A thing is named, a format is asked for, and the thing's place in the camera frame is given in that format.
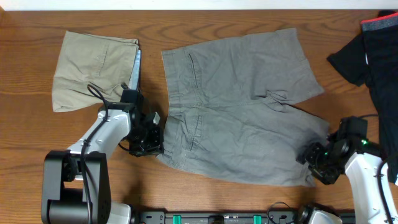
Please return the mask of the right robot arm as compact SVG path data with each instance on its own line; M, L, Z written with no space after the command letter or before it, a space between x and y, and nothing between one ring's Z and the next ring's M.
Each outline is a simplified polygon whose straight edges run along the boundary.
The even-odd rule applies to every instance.
M309 144L296 158L325 185L347 176L354 199L356 223L397 223L397 210L387 176L387 159L378 144L366 137L365 116L341 119L328 144Z

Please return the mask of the grey shorts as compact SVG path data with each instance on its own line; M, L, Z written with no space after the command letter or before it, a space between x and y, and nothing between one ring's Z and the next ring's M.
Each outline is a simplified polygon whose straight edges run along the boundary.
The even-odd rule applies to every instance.
M245 184L314 186L298 155L327 121L296 108L324 90L294 28L162 52L169 112L159 161Z

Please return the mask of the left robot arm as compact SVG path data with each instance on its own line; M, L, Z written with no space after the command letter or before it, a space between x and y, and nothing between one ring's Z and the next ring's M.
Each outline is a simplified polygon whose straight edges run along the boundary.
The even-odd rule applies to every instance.
M108 159L121 141L128 154L141 157L164 152L159 115L142 111L144 97L125 89L119 102L105 101L92 127L64 151L44 160L43 223L137 223L130 205L114 202Z

